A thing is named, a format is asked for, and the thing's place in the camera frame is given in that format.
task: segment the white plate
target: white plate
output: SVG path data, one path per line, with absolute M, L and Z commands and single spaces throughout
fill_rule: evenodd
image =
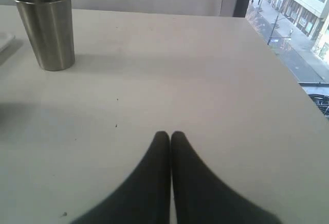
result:
M 0 52 L 7 48 L 14 38 L 15 36 L 11 33 L 0 32 Z

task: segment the sidewalk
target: sidewalk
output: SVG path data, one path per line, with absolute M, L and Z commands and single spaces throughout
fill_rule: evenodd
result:
M 258 0 L 253 0 L 253 6 L 258 8 Z M 259 14 L 267 20 L 269 23 L 274 23 L 278 15 L 278 12 L 268 3 L 267 0 L 263 0 L 261 7 L 263 11 Z M 275 29 L 281 36 L 288 36 L 290 29 L 294 32 L 291 35 L 291 41 L 289 44 L 291 47 L 313 68 L 313 70 L 325 81 L 329 82 L 329 66 L 318 59 L 311 49 L 315 41 L 311 41 L 303 32 L 301 32 L 296 26 L 294 26 L 288 19 L 280 14 L 278 21 L 279 28 Z

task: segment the metal tumbler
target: metal tumbler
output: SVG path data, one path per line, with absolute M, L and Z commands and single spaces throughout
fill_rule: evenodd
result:
M 75 62 L 71 0 L 15 0 L 36 59 L 47 71 Z

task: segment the table surface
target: table surface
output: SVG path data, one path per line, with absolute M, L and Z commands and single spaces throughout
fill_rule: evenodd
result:
M 327 223 L 328 122 L 244 18 L 74 10 L 76 64 L 47 72 L 0 13 L 0 223 L 70 222 L 158 130 L 284 223 Z

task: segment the road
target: road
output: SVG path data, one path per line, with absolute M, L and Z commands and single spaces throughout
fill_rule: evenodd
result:
M 253 6 L 248 7 L 246 19 L 263 36 L 264 41 L 267 42 L 273 26 L 257 13 Z M 282 36 L 274 30 L 272 37 L 280 38 Z M 271 42 L 270 47 L 281 62 L 289 68 L 298 82 L 325 83 L 313 68 L 291 47 L 287 39 Z

